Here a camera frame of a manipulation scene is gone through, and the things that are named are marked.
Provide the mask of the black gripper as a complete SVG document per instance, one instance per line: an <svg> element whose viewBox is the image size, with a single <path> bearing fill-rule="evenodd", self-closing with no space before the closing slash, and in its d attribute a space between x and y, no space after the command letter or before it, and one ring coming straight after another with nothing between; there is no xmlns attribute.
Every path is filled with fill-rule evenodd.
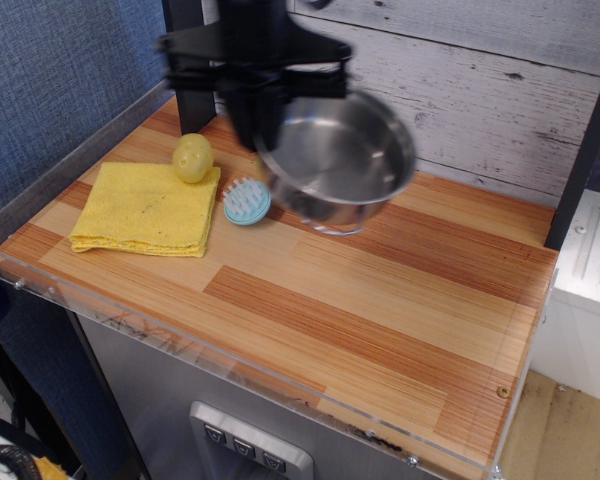
<svg viewBox="0 0 600 480"><path fill-rule="evenodd" d="M167 33L157 49L167 59L172 88L229 91L226 107L245 148L257 150L256 136L267 150L277 146L293 97L346 96L348 44L301 27L284 1L216 6L217 21Z"/></svg>

